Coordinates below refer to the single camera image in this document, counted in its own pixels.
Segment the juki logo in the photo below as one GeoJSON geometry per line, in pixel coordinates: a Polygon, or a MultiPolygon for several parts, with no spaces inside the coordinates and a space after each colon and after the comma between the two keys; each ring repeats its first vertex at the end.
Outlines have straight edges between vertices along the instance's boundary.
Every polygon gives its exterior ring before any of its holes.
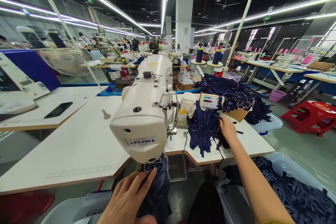
{"type": "Polygon", "coordinates": [[[154,139],[151,139],[151,140],[142,140],[142,141],[134,141],[134,142],[131,142],[130,144],[142,144],[142,143],[147,143],[147,142],[154,142],[154,139]]]}

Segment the sewing machine control panel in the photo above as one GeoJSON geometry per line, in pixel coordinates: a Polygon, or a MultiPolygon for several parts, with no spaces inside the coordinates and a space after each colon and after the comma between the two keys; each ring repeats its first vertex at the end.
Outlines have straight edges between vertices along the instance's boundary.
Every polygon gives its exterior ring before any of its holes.
{"type": "Polygon", "coordinates": [[[203,111],[206,109],[218,109],[219,96],[212,94],[201,94],[199,104],[203,111]]]}

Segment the hair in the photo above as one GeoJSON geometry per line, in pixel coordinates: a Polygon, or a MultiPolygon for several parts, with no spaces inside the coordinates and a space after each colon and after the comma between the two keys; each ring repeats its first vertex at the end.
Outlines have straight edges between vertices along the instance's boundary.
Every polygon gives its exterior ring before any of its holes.
{"type": "Polygon", "coordinates": [[[156,43],[155,41],[151,41],[149,43],[149,49],[153,54],[158,54],[160,51],[159,44],[156,43]]]}

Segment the pink laundry basket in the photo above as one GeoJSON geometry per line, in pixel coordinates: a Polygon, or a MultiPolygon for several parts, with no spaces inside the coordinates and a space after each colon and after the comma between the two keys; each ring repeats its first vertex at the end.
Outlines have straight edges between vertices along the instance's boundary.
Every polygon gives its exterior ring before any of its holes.
{"type": "Polygon", "coordinates": [[[268,99],[272,102],[278,102],[287,94],[285,92],[279,90],[272,90],[271,94],[269,95],[268,99]]]}

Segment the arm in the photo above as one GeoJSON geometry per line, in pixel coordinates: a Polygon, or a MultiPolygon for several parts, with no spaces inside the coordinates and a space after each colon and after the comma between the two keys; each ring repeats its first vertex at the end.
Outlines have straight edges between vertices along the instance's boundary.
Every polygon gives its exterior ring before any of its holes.
{"type": "Polygon", "coordinates": [[[219,121],[222,133],[237,162],[240,177],[256,222],[260,224],[268,221],[294,223],[272,187],[238,140],[234,124],[228,117],[224,116],[219,121]]]}

